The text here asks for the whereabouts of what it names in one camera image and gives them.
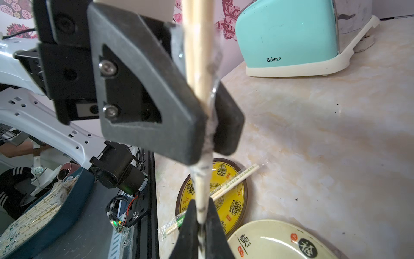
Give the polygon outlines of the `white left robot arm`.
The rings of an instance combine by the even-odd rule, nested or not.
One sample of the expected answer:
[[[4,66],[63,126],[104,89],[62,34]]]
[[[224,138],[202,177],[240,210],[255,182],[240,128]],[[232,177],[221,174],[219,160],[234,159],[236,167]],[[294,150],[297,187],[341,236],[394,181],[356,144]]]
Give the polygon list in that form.
[[[64,152],[105,187],[141,192],[130,146],[199,164],[231,155],[245,117],[213,68],[213,112],[187,84],[182,27],[140,1],[21,1],[35,39],[1,41],[1,123]]]

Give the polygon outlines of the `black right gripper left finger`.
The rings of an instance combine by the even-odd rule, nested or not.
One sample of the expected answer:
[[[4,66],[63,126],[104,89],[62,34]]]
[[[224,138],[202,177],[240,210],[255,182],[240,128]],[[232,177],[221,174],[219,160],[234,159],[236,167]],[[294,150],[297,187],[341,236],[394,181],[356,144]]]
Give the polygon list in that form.
[[[198,258],[198,222],[195,200],[191,200],[170,259]]]

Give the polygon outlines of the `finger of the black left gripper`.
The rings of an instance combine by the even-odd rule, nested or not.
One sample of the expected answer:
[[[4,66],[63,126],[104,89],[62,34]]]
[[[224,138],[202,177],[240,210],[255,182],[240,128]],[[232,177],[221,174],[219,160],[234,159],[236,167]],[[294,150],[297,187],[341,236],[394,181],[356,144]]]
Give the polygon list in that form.
[[[185,165],[201,157],[207,117],[168,53],[166,24],[102,3],[87,8],[104,137]]]
[[[220,81],[215,98],[218,125],[214,135],[214,151],[221,155],[236,152],[245,123],[245,116]]]

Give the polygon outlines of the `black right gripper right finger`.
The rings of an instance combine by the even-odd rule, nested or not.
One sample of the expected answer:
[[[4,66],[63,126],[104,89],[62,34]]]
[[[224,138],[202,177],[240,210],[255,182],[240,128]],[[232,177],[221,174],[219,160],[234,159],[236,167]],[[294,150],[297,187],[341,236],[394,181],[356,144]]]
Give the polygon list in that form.
[[[209,199],[205,235],[206,259],[235,259],[212,198]]]

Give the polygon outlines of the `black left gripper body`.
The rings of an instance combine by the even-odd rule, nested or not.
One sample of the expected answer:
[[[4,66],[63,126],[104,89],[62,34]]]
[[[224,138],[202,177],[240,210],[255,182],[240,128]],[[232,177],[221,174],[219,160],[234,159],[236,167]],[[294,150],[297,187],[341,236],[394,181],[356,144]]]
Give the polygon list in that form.
[[[63,124],[100,119],[101,111],[111,119],[118,113],[113,105],[103,110],[98,107],[87,20],[87,8],[93,2],[33,2],[45,92]],[[169,33],[167,50],[170,54],[171,22],[164,23]]]

